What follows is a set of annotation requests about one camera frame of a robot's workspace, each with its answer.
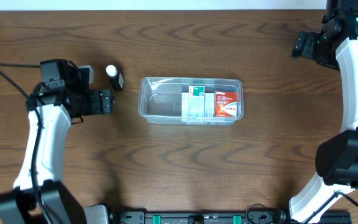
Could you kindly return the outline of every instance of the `brown tabletop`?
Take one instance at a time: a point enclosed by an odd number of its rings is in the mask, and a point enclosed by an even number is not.
[[[338,71],[290,57],[301,30],[319,32],[323,11],[0,12],[0,62],[64,58],[91,65],[91,88],[110,88],[119,63],[125,89],[111,116],[68,132],[65,185],[82,205],[150,211],[282,208],[315,172],[318,146],[342,122]],[[37,69],[3,69],[26,91]],[[231,127],[148,124],[137,112],[144,77],[233,78],[245,115]],[[0,193],[24,158],[25,99],[0,77]],[[358,190],[351,193],[358,201]],[[358,208],[347,200],[334,209]]]

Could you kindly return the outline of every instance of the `white plastic casing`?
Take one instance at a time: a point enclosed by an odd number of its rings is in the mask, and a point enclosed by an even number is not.
[[[321,178],[317,172],[313,178],[308,182],[304,189],[290,200],[290,215],[291,218],[298,221],[304,222],[309,218],[313,212],[323,205],[335,191],[340,191],[345,194],[352,192],[350,186],[334,184],[327,186],[324,184],[323,178]],[[331,207],[338,199],[342,196],[334,198],[328,206],[326,206],[321,212],[319,212],[309,223],[318,223],[322,214]]]
[[[343,121],[341,132],[358,127],[358,38],[347,38],[336,49],[336,60],[341,69]]]
[[[67,132],[71,126],[71,118],[66,108],[53,104],[37,108],[42,118],[44,128],[41,132],[37,154],[37,179],[42,186],[45,180],[59,180],[63,182],[63,159]],[[30,167],[34,150],[35,137],[38,131],[38,119],[35,111],[30,111],[30,134],[25,151],[25,158],[19,176],[13,188],[21,190],[32,188]]]

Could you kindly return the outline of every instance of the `transparent storage box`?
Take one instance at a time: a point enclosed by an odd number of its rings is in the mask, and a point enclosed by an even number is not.
[[[192,97],[194,97],[195,88],[203,90],[204,92],[200,95],[205,95],[205,102],[202,102],[202,98],[200,98],[201,101],[193,101],[193,98],[184,101],[189,96],[189,88],[191,88]],[[236,109],[229,108],[237,111],[230,111],[233,117],[215,116],[215,93],[222,94],[220,91],[237,95]],[[194,111],[194,107],[189,107],[189,104],[205,104],[205,108],[201,106],[197,108],[199,111]],[[143,78],[140,83],[138,112],[147,122],[153,124],[230,126],[244,115],[242,83],[239,80],[216,78]]]

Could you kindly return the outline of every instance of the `white bottle cap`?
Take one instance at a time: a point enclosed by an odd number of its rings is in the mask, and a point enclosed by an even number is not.
[[[110,77],[115,77],[117,75],[117,69],[114,65],[107,66],[106,72]]]

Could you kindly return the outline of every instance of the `bottle label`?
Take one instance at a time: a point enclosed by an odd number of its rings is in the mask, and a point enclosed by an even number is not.
[[[124,87],[124,79],[123,79],[121,73],[119,74],[119,77],[118,77],[118,84],[121,88]]]

